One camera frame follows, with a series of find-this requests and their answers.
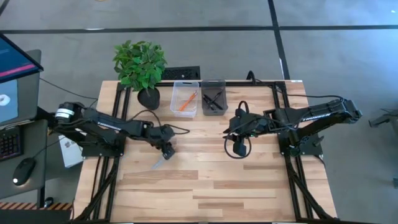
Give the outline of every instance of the computer monitor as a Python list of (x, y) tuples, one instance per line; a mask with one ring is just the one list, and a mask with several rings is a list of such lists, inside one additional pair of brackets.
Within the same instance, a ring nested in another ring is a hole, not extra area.
[(42, 72), (43, 67), (0, 34), (0, 83)]

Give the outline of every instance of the black plant pot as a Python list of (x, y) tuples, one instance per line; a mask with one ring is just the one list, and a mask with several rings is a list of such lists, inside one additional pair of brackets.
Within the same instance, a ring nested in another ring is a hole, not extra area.
[(156, 110), (160, 105), (159, 90), (156, 88), (148, 88), (148, 90), (142, 89), (138, 92), (138, 102), (147, 109)]

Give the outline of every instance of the potted plant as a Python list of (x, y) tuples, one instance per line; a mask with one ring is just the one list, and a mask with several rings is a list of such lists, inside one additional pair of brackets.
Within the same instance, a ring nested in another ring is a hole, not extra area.
[(162, 47), (145, 41), (132, 44), (128, 40), (114, 48), (114, 70), (119, 74), (121, 84), (138, 91), (140, 104), (156, 110), (160, 104), (160, 93), (155, 84), (162, 80), (167, 64)]

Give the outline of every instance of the wooden table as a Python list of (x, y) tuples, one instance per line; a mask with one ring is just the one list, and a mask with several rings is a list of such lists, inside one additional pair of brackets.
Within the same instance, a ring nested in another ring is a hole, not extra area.
[[(103, 82), (98, 111), (112, 113), (117, 84)], [(305, 94), (302, 82), (286, 81), (286, 86), (290, 94)], [(151, 167), (159, 160), (160, 151), (148, 143), (127, 140), (119, 166), (112, 222), (295, 221), (285, 161), (279, 154), (276, 135), (252, 138), (252, 153), (242, 160), (229, 158), (223, 149), (222, 132), (228, 128), (238, 103), (247, 101), (252, 113), (262, 114), (264, 110), (273, 109), (270, 88), (226, 87), (229, 108), (224, 116), (204, 116), (199, 99), (194, 118), (176, 118), (170, 111), (172, 87), (158, 89), (160, 107), (155, 112), (161, 122), (191, 132), (173, 137), (176, 154), (156, 170)], [(122, 111), (123, 99), (122, 96), (119, 111)], [(293, 108), (308, 106), (305, 97), (290, 96), (289, 102)], [(132, 93), (127, 119), (144, 109), (137, 101), (137, 93)], [(137, 118), (155, 122), (149, 113)], [(325, 211), (335, 217), (324, 166), (313, 156), (302, 156), (302, 160), (309, 191)], [(93, 157), (83, 163), (75, 216), (90, 201), (96, 162), (97, 158)], [(298, 192), (301, 213), (305, 217), (302, 194)], [(105, 192), (100, 217), (104, 216), (107, 196)]]

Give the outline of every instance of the gray floor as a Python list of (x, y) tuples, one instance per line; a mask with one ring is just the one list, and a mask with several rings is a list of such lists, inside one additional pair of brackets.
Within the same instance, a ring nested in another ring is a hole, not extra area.
[[(393, 0), (274, 2), (281, 26), (398, 24), (398, 2)], [(266, 0), (11, 0), (0, 17), (0, 29), (243, 25), (271, 25)], [(42, 50), (41, 77), (86, 96), (97, 96), (103, 80), (116, 79), (113, 45), (127, 39), (161, 44), (170, 67), (199, 65), (202, 78), (245, 78), (248, 70), (261, 79), (282, 78), (272, 31), (7, 36), (24, 50)], [(368, 126), (368, 119), (383, 114), (380, 108), (398, 108), (397, 38), (398, 30), (282, 32), (291, 79), (303, 80), (308, 94), (352, 99), (364, 114), (355, 125), (322, 133), (326, 171), (343, 220), (398, 220), (398, 190), (392, 186), (398, 175), (398, 139), (389, 125)], [(67, 100), (90, 103), (40, 84), (44, 109), (54, 111)], [(310, 99), (311, 104), (320, 102)], [(78, 167), (49, 180), (46, 194), (71, 201), (77, 180)], [(59, 191), (61, 185), (69, 187)], [(24, 197), (35, 200), (33, 193)], [(21, 201), (22, 196), (5, 200)]]

